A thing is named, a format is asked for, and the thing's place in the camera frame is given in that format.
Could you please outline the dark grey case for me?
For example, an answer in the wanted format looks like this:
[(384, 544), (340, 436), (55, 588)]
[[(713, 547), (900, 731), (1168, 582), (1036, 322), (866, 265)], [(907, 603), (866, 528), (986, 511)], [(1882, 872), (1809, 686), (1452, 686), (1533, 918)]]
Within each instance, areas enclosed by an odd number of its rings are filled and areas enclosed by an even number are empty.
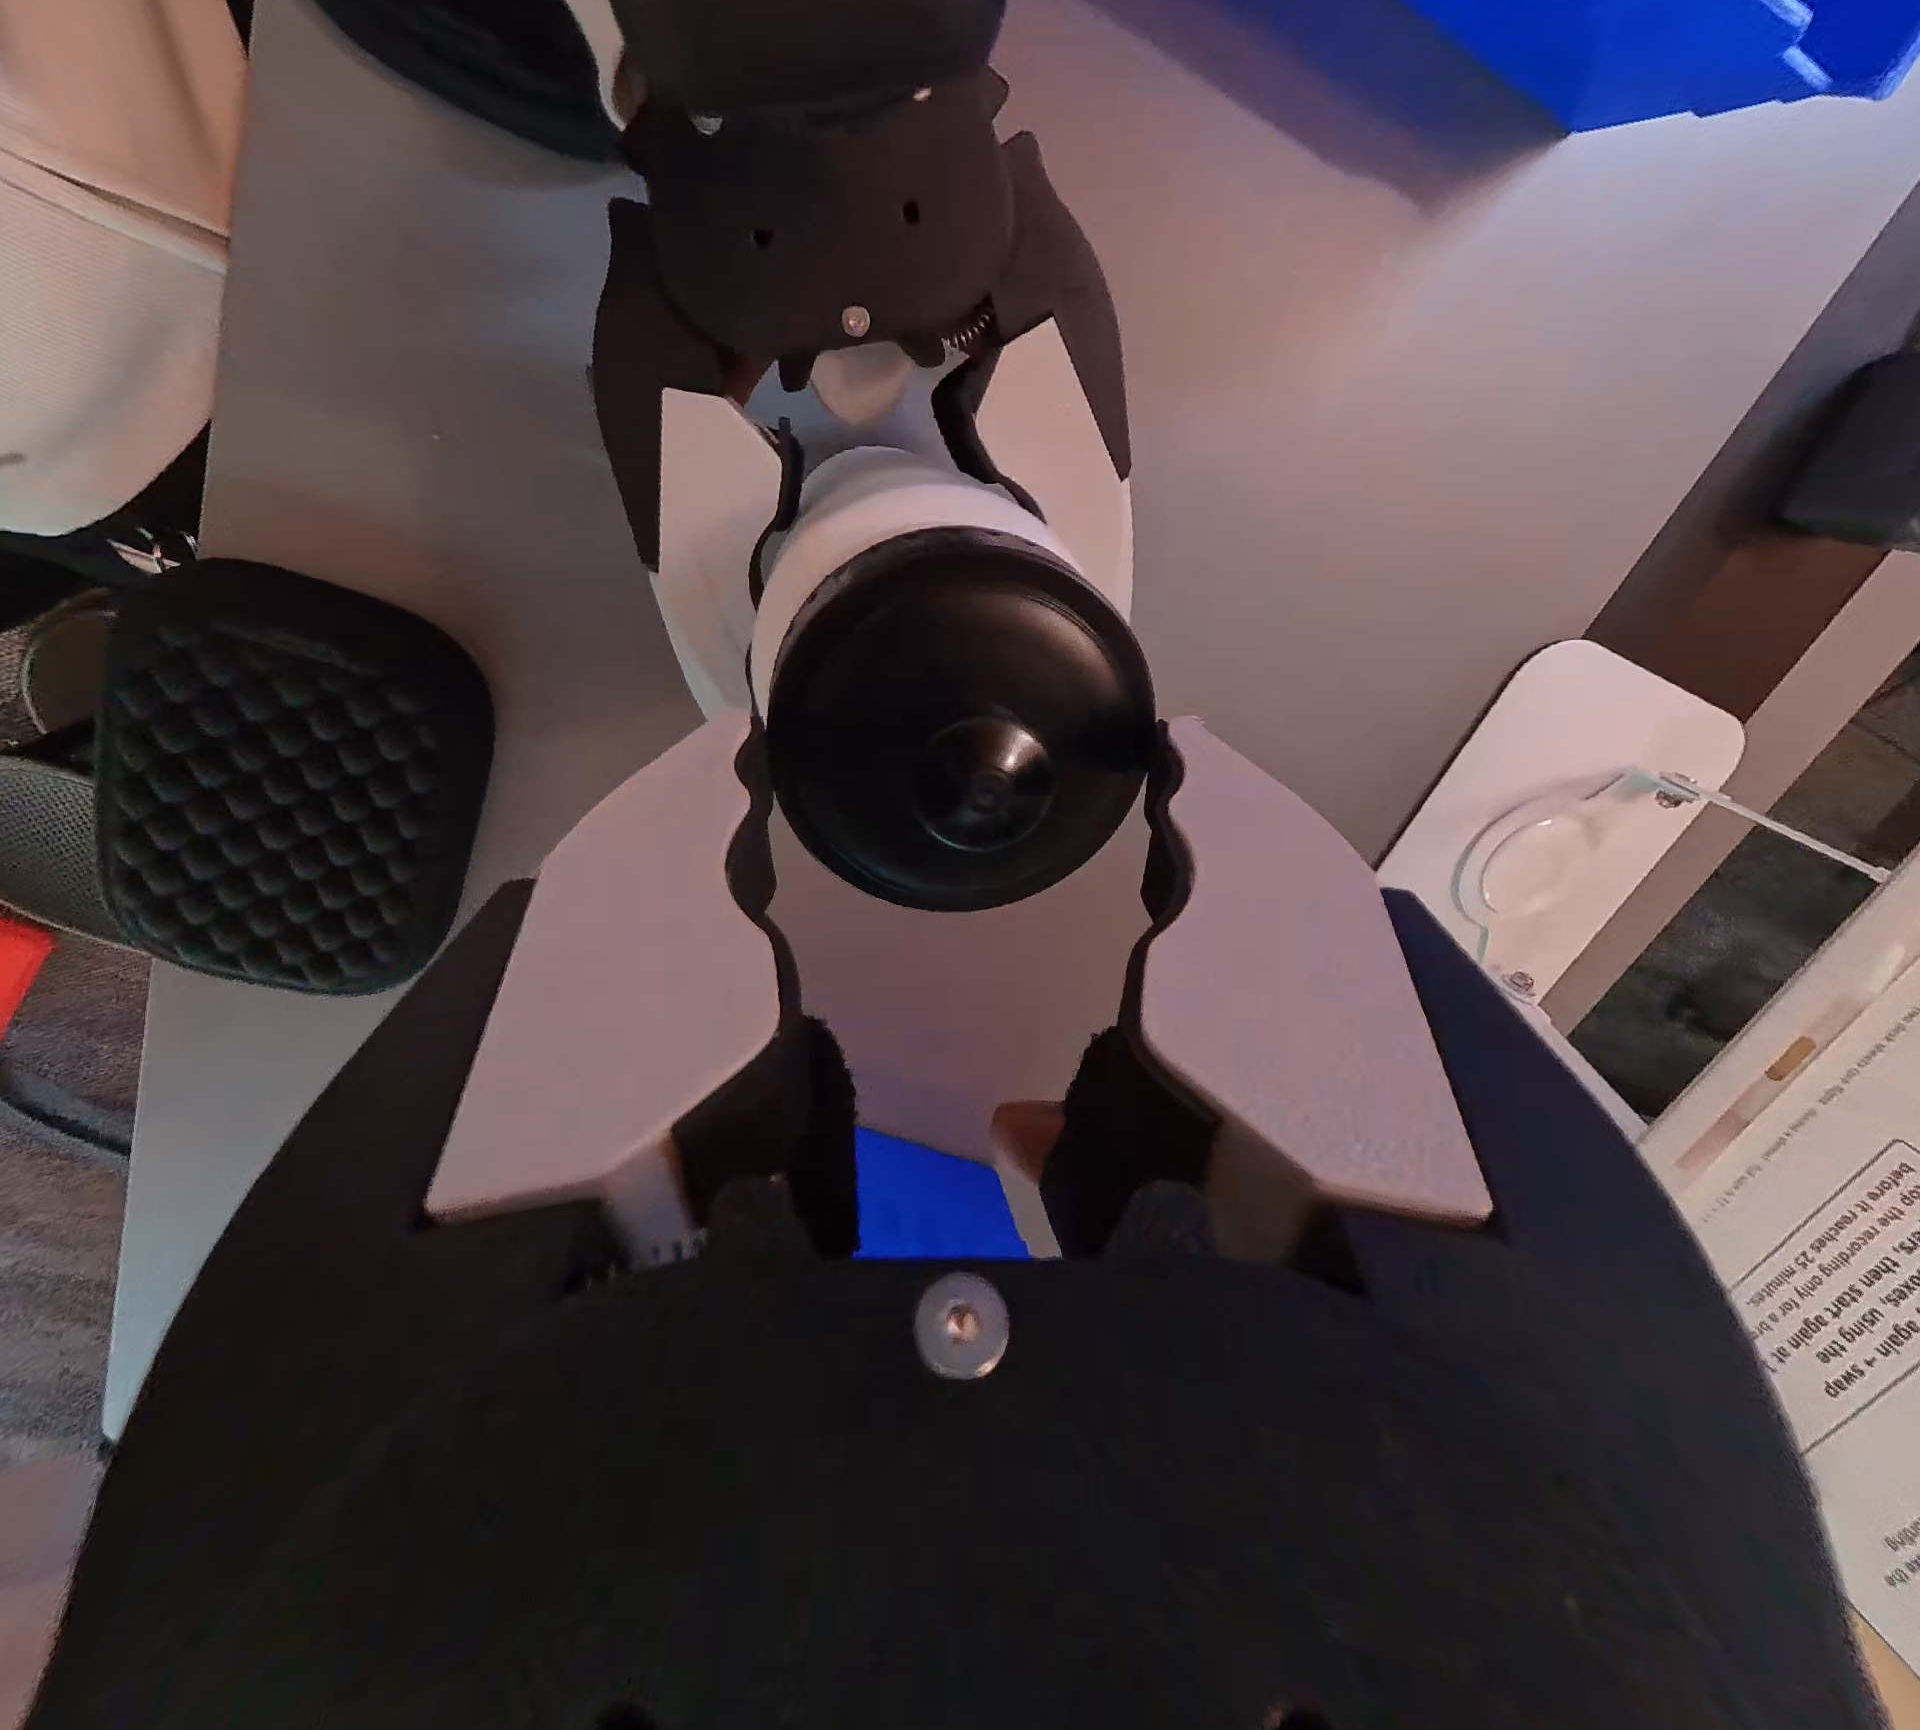
[(1883, 354), (1815, 416), (1777, 527), (1874, 550), (1917, 550), (1917, 352)]

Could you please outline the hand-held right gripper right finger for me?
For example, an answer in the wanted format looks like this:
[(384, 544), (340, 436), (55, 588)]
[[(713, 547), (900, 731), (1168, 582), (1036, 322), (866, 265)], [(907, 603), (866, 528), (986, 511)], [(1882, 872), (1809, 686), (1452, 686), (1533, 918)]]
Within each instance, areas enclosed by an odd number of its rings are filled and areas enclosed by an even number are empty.
[(1201, 1118), (1229, 1259), (1288, 1259), (1323, 1210), (1474, 1230), (1494, 1204), (1370, 864), (1191, 715), (1144, 806), (1147, 927), (1120, 1030)]

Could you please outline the white plastic bottle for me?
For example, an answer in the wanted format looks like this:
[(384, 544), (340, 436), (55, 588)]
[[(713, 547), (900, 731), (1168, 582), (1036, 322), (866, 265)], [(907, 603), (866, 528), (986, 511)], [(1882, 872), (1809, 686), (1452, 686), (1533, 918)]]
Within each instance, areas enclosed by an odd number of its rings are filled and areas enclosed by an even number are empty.
[(824, 354), (798, 392), (775, 392), (775, 448), (798, 456), (798, 480), (775, 479), (771, 514), (747, 558), (752, 609), (745, 650), (755, 728), (771, 710), (773, 675), (803, 608), (870, 550), (933, 533), (1014, 539), (1053, 563), (1072, 556), (1001, 486), (953, 466), (936, 443), (933, 372), (898, 345)]

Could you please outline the grey mesh office chair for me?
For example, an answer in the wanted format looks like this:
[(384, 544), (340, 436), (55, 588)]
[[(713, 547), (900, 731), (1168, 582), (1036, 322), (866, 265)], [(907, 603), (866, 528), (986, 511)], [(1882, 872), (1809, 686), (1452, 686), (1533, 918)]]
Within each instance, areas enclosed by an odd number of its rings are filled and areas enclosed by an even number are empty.
[(1, 638), (1, 906), (61, 936), (118, 947), (98, 878), (97, 710), (107, 592), (80, 592)]

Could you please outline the white fleece jacket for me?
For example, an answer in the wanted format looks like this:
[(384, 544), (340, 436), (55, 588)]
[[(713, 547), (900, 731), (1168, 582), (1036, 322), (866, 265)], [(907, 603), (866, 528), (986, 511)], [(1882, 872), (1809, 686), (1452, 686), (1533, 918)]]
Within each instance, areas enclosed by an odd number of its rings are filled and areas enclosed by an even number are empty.
[(1, 527), (126, 507), (212, 416), (248, 91), (228, 0), (1, 0)]

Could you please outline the black bottle lid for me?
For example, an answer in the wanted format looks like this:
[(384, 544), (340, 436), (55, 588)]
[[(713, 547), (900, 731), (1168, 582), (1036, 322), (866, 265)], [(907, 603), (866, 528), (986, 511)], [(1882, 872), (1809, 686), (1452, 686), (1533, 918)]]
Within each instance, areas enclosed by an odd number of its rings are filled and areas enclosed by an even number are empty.
[(817, 864), (904, 909), (979, 912), (1106, 849), (1156, 709), (1127, 618), (1066, 560), (953, 527), (879, 542), (812, 589), (759, 726)]

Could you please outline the instruction sign stand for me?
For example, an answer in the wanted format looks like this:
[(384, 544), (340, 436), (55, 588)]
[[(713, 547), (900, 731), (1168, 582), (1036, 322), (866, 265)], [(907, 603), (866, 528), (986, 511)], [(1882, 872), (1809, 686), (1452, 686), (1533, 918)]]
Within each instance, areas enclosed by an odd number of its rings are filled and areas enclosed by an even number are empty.
[(1609, 1111), (1692, 1228), (1759, 1359), (1866, 1627), (1917, 1648), (1914, 858), (1761, 830), (1870, 897), (1740, 1019), (1668, 1115), (1633, 1119), (1543, 1000), (1708, 810), (1759, 823), (1737, 717), (1606, 648), (1509, 677), (1379, 869), (1427, 908)]

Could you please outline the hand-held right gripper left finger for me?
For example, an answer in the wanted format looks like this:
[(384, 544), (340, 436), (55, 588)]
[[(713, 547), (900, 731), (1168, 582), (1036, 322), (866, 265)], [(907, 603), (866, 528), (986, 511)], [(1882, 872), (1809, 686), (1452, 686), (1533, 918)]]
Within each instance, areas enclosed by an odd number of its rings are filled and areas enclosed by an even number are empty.
[(747, 710), (705, 721), (546, 855), (423, 1210), (598, 1204), (641, 1263), (704, 1230), (673, 1125), (795, 1016), (769, 924), (771, 796)]

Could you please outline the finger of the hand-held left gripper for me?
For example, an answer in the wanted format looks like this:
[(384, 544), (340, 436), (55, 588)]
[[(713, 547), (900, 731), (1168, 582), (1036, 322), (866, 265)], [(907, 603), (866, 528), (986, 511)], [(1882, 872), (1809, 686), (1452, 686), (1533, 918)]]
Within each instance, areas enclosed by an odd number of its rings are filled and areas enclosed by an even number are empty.
[(792, 523), (803, 448), (725, 398), (660, 396), (659, 563), (651, 593), (686, 688), (704, 717), (752, 705), (764, 548)]
[(1080, 380), (1072, 338), (1043, 320), (963, 356), (936, 385), (936, 430), (953, 467), (994, 486), (1039, 519), (1053, 544), (1117, 613), (1135, 606), (1135, 519), (1127, 452), (1108, 424), (1127, 424), (1117, 356)]

